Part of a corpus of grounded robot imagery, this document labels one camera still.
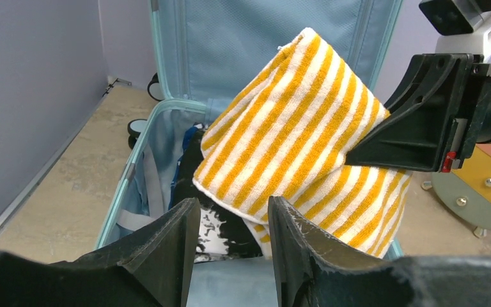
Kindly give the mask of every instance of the black plastic bracket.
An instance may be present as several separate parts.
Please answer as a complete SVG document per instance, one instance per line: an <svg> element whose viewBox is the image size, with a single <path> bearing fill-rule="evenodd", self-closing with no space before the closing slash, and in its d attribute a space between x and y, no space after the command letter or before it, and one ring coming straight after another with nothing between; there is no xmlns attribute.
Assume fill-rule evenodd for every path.
<svg viewBox="0 0 491 307"><path fill-rule="evenodd" d="M345 164L449 172L469 158L481 132L491 64L472 54L411 59L386 103L391 115L351 151Z"/></svg>
<svg viewBox="0 0 491 307"><path fill-rule="evenodd" d="M0 306L187 304L200 206L186 199L153 223L74 262L0 252Z"/></svg>
<svg viewBox="0 0 491 307"><path fill-rule="evenodd" d="M387 262L269 200L280 307L491 306L491 256L413 256Z"/></svg>

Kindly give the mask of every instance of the gray wall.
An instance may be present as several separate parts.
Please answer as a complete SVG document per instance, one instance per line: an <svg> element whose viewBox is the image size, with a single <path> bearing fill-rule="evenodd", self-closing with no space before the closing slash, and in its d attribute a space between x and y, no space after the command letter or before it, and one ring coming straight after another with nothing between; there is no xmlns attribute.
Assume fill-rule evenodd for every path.
<svg viewBox="0 0 491 307"><path fill-rule="evenodd" d="M385 102L403 77L411 57L433 53L439 34L419 10L420 0L403 0L374 94Z"/></svg>
<svg viewBox="0 0 491 307"><path fill-rule="evenodd" d="M99 0L109 75L146 89L157 70L148 0Z"/></svg>
<svg viewBox="0 0 491 307"><path fill-rule="evenodd" d="M91 114L106 75L97 0L0 1L0 214Z"/></svg>

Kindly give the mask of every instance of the white robot part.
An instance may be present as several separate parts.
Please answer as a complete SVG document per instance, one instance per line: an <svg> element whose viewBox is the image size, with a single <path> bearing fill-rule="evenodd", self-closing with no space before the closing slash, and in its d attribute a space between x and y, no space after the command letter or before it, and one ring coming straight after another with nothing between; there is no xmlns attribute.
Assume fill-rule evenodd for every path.
<svg viewBox="0 0 491 307"><path fill-rule="evenodd" d="M482 54L487 62L491 57L491 14L473 33L438 38L435 53Z"/></svg>

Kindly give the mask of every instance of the suitcase lid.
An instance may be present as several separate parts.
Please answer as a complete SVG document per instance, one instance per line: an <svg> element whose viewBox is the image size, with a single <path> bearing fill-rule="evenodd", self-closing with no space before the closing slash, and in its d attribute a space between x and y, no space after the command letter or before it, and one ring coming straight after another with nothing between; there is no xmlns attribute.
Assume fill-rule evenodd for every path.
<svg viewBox="0 0 491 307"><path fill-rule="evenodd" d="M152 0L165 98L223 111L301 30L313 28L373 89L401 0Z"/></svg>

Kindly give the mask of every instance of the yellow striped towel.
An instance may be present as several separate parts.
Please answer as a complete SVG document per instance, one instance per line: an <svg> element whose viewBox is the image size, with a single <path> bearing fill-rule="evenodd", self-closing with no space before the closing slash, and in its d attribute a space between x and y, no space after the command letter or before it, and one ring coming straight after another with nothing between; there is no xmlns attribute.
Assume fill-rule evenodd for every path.
<svg viewBox="0 0 491 307"><path fill-rule="evenodd" d="M398 228L410 172L345 166L389 115L334 49L304 29L243 89L201 142L194 185L242 217L271 257L268 198L374 256Z"/></svg>

